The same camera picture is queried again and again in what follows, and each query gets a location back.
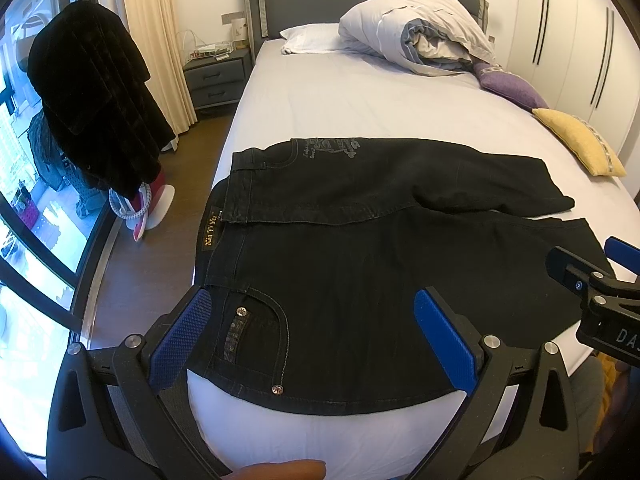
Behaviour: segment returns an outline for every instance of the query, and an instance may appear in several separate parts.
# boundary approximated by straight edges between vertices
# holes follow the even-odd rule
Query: nightstand
[[[251,52],[238,48],[229,57],[193,59],[184,67],[191,101],[196,110],[237,103],[252,70]]]

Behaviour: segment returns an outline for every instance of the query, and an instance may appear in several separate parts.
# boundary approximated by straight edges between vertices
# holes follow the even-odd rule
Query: garment steamer
[[[109,204],[116,216],[126,221],[133,239],[140,241],[145,230],[153,229],[164,218],[174,200],[175,187],[164,183],[164,171],[151,183],[143,183],[138,195],[128,200],[109,190]]]

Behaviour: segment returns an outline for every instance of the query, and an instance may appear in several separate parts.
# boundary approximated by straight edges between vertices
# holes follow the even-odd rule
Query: nightstand drawer
[[[244,90],[244,81],[212,85],[191,92],[191,101],[194,108],[224,103],[227,101],[239,101]]]
[[[244,80],[242,60],[223,61],[216,64],[192,68],[184,72],[191,91],[211,85]]]

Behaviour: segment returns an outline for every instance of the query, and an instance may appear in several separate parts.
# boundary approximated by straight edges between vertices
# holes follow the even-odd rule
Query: black fur coat
[[[156,179],[174,133],[117,14],[89,2],[66,6],[35,38],[27,74],[60,148],[92,184],[133,198]]]

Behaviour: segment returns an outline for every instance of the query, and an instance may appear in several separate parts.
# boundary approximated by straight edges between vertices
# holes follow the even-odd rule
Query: beige curtain
[[[124,0],[131,37],[149,68],[149,91],[176,134],[196,121],[176,41],[172,0]]]

